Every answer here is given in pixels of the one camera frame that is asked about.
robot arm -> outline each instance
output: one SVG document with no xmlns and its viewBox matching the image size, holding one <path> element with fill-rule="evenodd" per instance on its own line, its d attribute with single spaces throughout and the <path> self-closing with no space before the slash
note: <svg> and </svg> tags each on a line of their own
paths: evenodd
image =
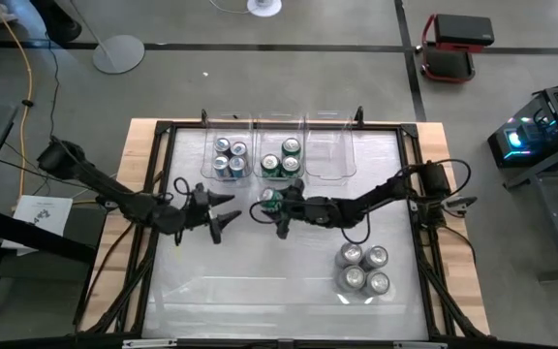
<svg viewBox="0 0 558 349">
<path fill-rule="evenodd" d="M 426 196 L 418 196 L 409 185 L 410 176 L 418 174 Z M 371 191 L 356 199 L 312 197 L 303 198 L 304 183 L 297 179 L 288 188 L 278 190 L 283 200 L 278 200 L 280 209 L 267 210 L 263 213 L 277 225 L 277 236 L 286 238 L 290 220 L 301 220 L 325 228 L 353 228 L 371 211 L 398 200 L 410 199 L 425 207 L 430 214 L 429 205 L 439 204 L 450 194 L 450 185 L 441 163 L 427 162 L 411 165 L 400 170 L 395 176 L 376 186 Z M 272 200 L 258 204 L 272 203 Z"/>
<path fill-rule="evenodd" d="M 204 190 L 198 183 L 193 191 L 185 193 L 189 200 L 182 209 L 170 205 L 170 200 L 149 193 L 133 192 L 126 186 L 102 173 L 85 159 L 80 146 L 51 138 L 48 148 L 38 158 L 38 166 L 59 179 L 76 179 L 99 195 L 118 204 L 122 214 L 130 221 L 155 228 L 166 235 L 175 235 L 176 244 L 185 229 L 209 225 L 214 243 L 221 243 L 223 228 L 240 214 L 233 211 L 212 216 L 210 209 L 233 199 Z"/>
</svg>

green soda can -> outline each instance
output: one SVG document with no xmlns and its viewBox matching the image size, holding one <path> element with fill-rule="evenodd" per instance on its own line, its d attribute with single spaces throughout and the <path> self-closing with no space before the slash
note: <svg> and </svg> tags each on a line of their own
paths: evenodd
<svg viewBox="0 0 558 349">
<path fill-rule="evenodd" d="M 286 156 L 281 161 L 281 175 L 286 178 L 298 178 L 300 175 L 300 161 L 293 156 Z"/>
<path fill-rule="evenodd" d="M 260 163 L 262 167 L 262 177 L 280 177 L 281 161 L 273 154 L 267 154 Z"/>
<path fill-rule="evenodd" d="M 296 138 L 288 138 L 281 144 L 283 156 L 293 156 L 300 159 L 300 142 Z"/>
<path fill-rule="evenodd" d="M 283 195 L 272 188 L 265 188 L 258 197 L 258 202 L 264 202 L 260 206 L 267 212 L 276 212 L 281 209 L 281 200 L 283 200 Z"/>
</svg>

clear plastic bin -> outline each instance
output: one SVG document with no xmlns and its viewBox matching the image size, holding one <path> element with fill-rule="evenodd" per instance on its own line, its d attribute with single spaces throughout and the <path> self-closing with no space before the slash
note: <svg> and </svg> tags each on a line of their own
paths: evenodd
<svg viewBox="0 0 558 349">
<path fill-rule="evenodd" d="M 347 111 L 307 114 L 305 163 L 317 185 L 341 185 L 357 172 L 353 123 Z"/>
<path fill-rule="evenodd" d="M 286 181 L 302 177 L 305 174 L 305 115 L 296 112 L 263 112 L 257 119 L 255 137 L 255 163 L 253 172 L 256 176 L 267 180 Z M 262 171 L 262 159 L 267 154 L 273 154 L 283 159 L 282 144 L 288 138 L 294 138 L 300 143 L 300 170 L 294 177 L 266 176 Z"/>
<path fill-rule="evenodd" d="M 203 152 L 203 164 L 201 165 L 201 175 L 206 178 L 215 179 L 221 183 L 237 184 L 246 181 L 253 171 L 255 136 L 253 132 L 253 118 L 248 112 L 218 112 L 210 113 L 205 120 L 205 146 Z M 247 166 L 241 177 L 221 176 L 214 169 L 214 160 L 218 153 L 214 144 L 220 138 L 226 138 L 230 144 L 243 142 L 247 146 L 245 158 Z"/>
</svg>

glowing blue light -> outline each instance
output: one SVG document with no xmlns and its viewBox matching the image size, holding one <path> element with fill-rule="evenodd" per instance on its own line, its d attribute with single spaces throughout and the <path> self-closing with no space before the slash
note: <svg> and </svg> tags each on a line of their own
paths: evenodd
<svg viewBox="0 0 558 349">
<path fill-rule="evenodd" d="M 529 150 L 510 151 L 507 155 L 505 155 L 505 156 L 503 157 L 503 160 L 509 158 L 509 157 L 512 156 L 512 155 L 520 155 L 520 154 L 522 154 L 522 155 L 531 154 L 531 151 L 529 151 Z"/>
<path fill-rule="evenodd" d="M 520 141 L 520 137 L 515 132 L 511 132 L 511 133 L 508 134 L 508 140 L 510 140 L 511 146 L 514 146 L 514 147 L 521 147 L 522 146 L 522 142 Z"/>
</svg>

silver soda can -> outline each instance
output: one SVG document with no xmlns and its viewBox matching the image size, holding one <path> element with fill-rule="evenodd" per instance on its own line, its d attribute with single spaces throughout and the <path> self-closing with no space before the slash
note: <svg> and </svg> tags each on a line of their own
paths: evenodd
<svg viewBox="0 0 558 349">
<path fill-rule="evenodd" d="M 230 173 L 230 159 L 225 155 L 219 155 L 212 162 L 214 172 L 219 178 L 227 178 L 232 176 Z"/>
<path fill-rule="evenodd" d="M 342 291 L 358 291 L 365 284 L 365 271 L 358 266 L 348 266 L 337 274 L 335 282 Z"/>
<path fill-rule="evenodd" d="M 242 156 L 243 158 L 247 156 L 247 144 L 243 142 L 234 142 L 231 150 L 233 156 Z"/>
<path fill-rule="evenodd" d="M 363 293 L 370 297 L 380 296 L 388 291 L 390 284 L 388 276 L 382 271 L 369 271 L 365 277 Z"/>
<path fill-rule="evenodd" d="M 382 246 L 371 246 L 363 255 L 360 267 L 370 271 L 384 267 L 388 262 L 387 250 Z"/>
<path fill-rule="evenodd" d="M 281 161 L 273 154 L 267 154 L 260 162 L 262 168 L 262 177 L 279 177 L 281 176 Z"/>
<path fill-rule="evenodd" d="M 300 142 L 296 138 L 288 138 L 281 144 L 283 156 L 293 156 L 300 159 Z"/>
<path fill-rule="evenodd" d="M 234 156 L 230 160 L 230 171 L 232 171 L 232 177 L 242 178 L 245 175 L 245 169 L 247 167 L 247 160 L 242 156 Z"/>
<path fill-rule="evenodd" d="M 335 264 L 339 268 L 347 266 L 357 266 L 363 259 L 363 250 L 359 245 L 346 242 L 341 245 L 339 251 L 335 255 Z"/>
<path fill-rule="evenodd" d="M 227 157 L 232 156 L 230 154 L 230 141 L 227 138 L 220 138 L 214 142 L 214 151 L 217 155 L 225 155 Z"/>
<path fill-rule="evenodd" d="M 286 156 L 281 161 L 281 175 L 285 178 L 300 176 L 300 161 L 293 156 Z"/>
</svg>

